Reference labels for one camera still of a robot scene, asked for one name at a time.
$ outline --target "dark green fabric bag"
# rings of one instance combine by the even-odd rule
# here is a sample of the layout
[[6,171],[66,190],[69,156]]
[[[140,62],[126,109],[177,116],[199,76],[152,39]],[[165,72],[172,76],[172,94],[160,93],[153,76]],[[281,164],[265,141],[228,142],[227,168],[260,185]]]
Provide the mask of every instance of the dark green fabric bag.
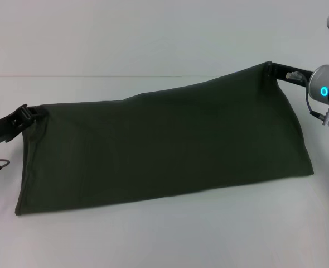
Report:
[[267,65],[120,101],[41,106],[47,116],[23,132],[16,214],[313,174]]

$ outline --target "white wall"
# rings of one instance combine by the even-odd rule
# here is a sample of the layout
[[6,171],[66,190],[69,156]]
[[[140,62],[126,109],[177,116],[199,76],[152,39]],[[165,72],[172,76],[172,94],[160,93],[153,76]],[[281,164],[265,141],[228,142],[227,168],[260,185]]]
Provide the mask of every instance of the white wall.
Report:
[[[0,118],[24,103],[122,99],[268,60],[313,70],[329,64],[328,15],[318,0],[0,0]],[[0,144],[12,161],[0,172],[0,267],[329,268],[329,128],[308,114],[303,88],[280,86],[314,176],[16,217],[22,139]]]

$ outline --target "glowing blue light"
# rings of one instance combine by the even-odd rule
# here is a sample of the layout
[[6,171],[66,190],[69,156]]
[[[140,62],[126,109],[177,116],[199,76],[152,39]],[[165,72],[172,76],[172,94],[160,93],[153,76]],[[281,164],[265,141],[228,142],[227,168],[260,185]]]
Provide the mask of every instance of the glowing blue light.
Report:
[[327,96],[328,95],[328,88],[327,87],[321,88],[321,94],[324,97]]

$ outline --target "black bracket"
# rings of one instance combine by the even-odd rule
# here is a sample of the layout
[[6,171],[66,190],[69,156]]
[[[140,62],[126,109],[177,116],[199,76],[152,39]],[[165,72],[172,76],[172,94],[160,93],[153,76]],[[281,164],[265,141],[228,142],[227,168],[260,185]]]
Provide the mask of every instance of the black bracket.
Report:
[[268,75],[275,77],[278,80],[282,80],[282,81],[286,81],[295,85],[300,85],[302,87],[306,87],[305,83],[303,81],[297,81],[297,80],[292,80],[292,79],[287,79],[286,75],[287,73],[292,73],[294,71],[298,71],[301,74],[304,75],[304,77],[306,77],[307,81],[309,81],[309,79],[312,76],[312,72],[311,71],[307,71],[307,70],[302,70],[302,69],[298,69],[295,67],[290,67],[290,66],[286,66],[286,65],[281,65],[281,64],[277,64],[277,63],[269,63],[268,67],[267,67],[267,72]]
[[0,143],[13,140],[35,120],[43,117],[45,112],[40,107],[27,107],[26,104],[0,119]]

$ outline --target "white surface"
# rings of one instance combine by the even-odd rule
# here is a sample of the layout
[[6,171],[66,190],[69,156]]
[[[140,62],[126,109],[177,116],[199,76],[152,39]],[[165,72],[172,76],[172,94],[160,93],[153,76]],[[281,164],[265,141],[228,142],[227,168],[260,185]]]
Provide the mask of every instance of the white surface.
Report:
[[[328,15],[329,1],[0,1],[0,118],[24,103],[122,99],[266,60],[314,69],[329,64]],[[329,129],[308,115],[303,88],[280,86],[314,176],[16,217],[22,139],[0,144],[11,160],[0,172],[0,268],[329,268]]]

